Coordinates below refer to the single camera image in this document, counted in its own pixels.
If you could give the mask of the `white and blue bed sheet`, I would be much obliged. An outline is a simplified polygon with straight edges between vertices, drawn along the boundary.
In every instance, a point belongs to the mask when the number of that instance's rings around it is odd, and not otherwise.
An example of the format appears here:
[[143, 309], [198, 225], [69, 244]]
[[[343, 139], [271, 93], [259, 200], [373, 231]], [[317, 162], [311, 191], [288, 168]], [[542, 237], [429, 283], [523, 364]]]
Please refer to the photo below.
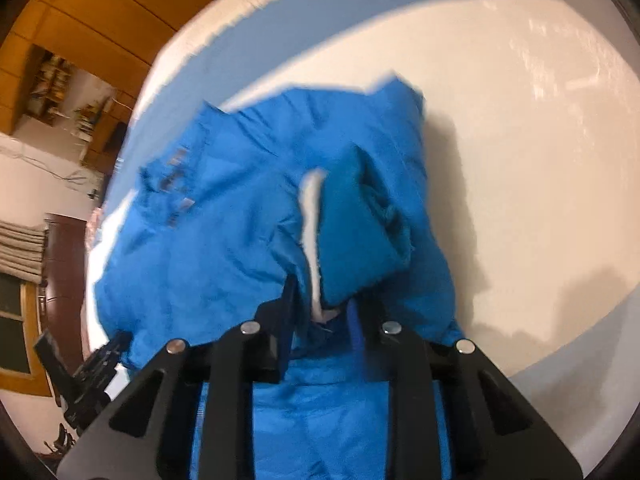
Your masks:
[[213, 0], [145, 79], [88, 283], [198, 104], [391, 73], [426, 101], [460, 324], [599, 470], [639, 404], [639, 43], [612, 0]]

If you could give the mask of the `orange wooden wardrobe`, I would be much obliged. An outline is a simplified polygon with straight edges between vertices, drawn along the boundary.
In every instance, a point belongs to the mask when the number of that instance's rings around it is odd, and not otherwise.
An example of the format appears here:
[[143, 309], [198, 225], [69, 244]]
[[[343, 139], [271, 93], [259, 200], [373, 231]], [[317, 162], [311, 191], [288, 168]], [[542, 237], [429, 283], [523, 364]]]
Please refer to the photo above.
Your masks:
[[14, 133], [40, 54], [48, 51], [114, 87], [120, 101], [82, 162], [111, 174], [158, 52], [212, 0], [1, 0], [1, 130]]

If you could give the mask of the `beige roman blind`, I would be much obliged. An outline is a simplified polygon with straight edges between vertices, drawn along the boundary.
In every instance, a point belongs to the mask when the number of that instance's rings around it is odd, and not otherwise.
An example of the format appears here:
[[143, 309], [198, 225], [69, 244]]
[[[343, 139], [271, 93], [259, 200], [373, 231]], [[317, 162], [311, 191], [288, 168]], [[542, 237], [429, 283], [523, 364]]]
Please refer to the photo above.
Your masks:
[[40, 284], [46, 233], [43, 228], [29, 228], [2, 221], [0, 272], [25, 282]]

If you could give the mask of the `blue puffer jacket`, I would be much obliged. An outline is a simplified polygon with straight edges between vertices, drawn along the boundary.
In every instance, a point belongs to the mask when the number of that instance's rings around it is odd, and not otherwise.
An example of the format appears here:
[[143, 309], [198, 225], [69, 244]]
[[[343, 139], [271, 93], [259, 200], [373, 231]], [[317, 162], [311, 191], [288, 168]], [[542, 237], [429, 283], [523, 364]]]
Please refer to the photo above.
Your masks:
[[226, 113], [204, 106], [159, 158], [94, 288], [104, 332], [132, 336], [122, 361], [142, 370], [168, 340], [205, 344], [298, 279], [292, 360], [254, 390], [261, 479], [379, 479], [388, 387], [363, 376], [348, 318], [311, 314], [303, 180], [322, 186], [322, 298], [338, 308], [373, 287], [422, 337], [460, 335], [454, 283], [426, 213], [423, 100], [393, 78], [372, 92], [295, 88]]

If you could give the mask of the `window with wooden frame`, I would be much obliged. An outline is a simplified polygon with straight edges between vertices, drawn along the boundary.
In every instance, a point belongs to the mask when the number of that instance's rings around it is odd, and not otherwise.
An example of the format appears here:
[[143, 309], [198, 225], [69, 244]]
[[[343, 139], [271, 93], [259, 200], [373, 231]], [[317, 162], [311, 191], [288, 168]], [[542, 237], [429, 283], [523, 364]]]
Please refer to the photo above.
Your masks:
[[2, 390], [50, 398], [34, 344], [40, 336], [38, 287], [1, 274], [0, 373]]

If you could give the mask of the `dark brown headboard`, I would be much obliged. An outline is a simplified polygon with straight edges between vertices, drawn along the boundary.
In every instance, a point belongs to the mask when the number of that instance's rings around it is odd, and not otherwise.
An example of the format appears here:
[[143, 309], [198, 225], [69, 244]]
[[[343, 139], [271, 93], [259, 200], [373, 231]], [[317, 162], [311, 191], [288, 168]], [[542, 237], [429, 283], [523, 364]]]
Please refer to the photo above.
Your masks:
[[84, 362], [81, 327], [85, 301], [86, 222], [62, 214], [46, 214], [40, 323], [58, 345], [66, 370], [73, 374]]

